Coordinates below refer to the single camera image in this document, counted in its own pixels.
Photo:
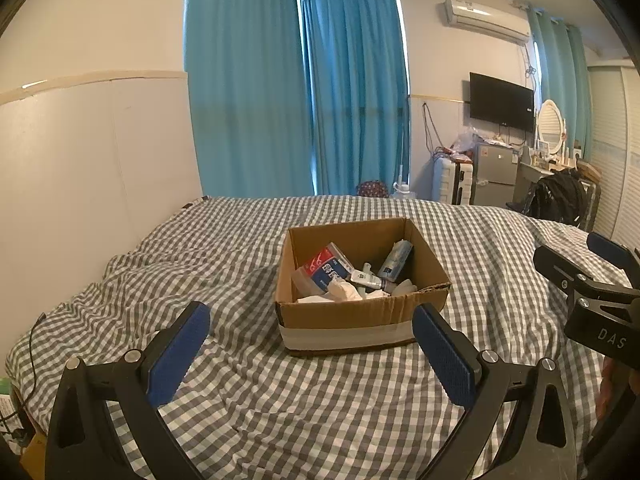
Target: wooden trim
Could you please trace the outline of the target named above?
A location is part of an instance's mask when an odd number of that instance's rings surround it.
[[[21,88],[0,93],[0,105],[24,99],[40,92],[57,88],[70,88],[87,83],[99,83],[116,79],[187,79],[187,73],[181,70],[104,70],[101,72],[87,72],[85,74],[70,75],[45,79],[27,83]]]
[[[409,99],[422,99],[424,101],[448,101],[450,103],[470,104],[470,101],[461,101],[460,99],[451,99],[449,97],[440,97],[437,95],[421,95],[409,94]]]
[[[594,61],[589,63],[587,68],[602,68],[602,67],[624,67],[624,68],[636,68],[634,62],[630,59],[606,59],[601,61]]]

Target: air conditioner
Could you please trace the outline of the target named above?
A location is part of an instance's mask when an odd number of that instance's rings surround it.
[[[526,44],[531,37],[527,20],[503,10],[462,0],[446,0],[444,7],[449,25],[483,32],[519,44]]]

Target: plastic bag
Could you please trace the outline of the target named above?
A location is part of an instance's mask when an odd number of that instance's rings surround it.
[[[478,130],[474,127],[467,128],[458,138],[455,140],[451,149],[454,152],[465,153],[469,150],[473,150],[478,142],[478,139],[482,138]]]

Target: gray refrigerator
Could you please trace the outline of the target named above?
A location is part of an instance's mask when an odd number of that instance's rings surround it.
[[[513,201],[518,152],[513,148],[479,143],[474,153],[472,204],[506,208]]]

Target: checkered bedding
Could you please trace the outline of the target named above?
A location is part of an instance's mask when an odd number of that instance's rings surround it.
[[[558,362],[577,449],[594,424],[600,357],[567,340],[564,295],[531,259],[548,244],[592,270],[626,278],[586,247],[576,228],[498,208],[419,200],[311,197],[199,200],[108,263],[34,332],[38,387],[28,409],[46,428],[64,363],[118,359],[143,348],[190,300],[210,306],[211,329],[162,418],[211,479],[415,478],[462,411],[447,399],[417,344],[346,356],[296,358],[282,345],[271,298],[292,226],[406,216],[452,281],[443,311],[479,349],[506,361]],[[33,384],[28,334],[6,368],[25,396]],[[122,412],[110,407],[135,471],[151,478]],[[476,466],[487,468],[506,429],[498,418]]]

